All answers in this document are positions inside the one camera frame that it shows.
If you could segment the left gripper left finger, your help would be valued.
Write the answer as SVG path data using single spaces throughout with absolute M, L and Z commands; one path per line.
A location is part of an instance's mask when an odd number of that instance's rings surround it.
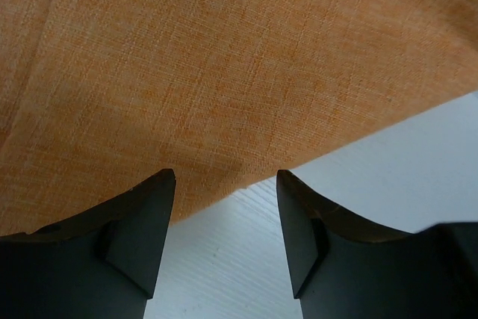
M 173 209 L 171 169 L 65 220 L 1 238 L 3 318 L 142 318 Z

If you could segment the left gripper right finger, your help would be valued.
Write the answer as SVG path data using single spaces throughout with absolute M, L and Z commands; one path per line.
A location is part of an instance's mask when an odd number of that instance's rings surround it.
M 477 224 L 417 233 L 368 220 L 292 172 L 276 192 L 294 298 L 304 318 L 475 318 Z

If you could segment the orange cloth napkin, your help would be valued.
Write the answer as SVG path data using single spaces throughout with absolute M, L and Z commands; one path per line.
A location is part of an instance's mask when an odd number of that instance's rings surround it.
M 477 0 L 1 0 L 1 233 L 173 220 L 477 88 Z

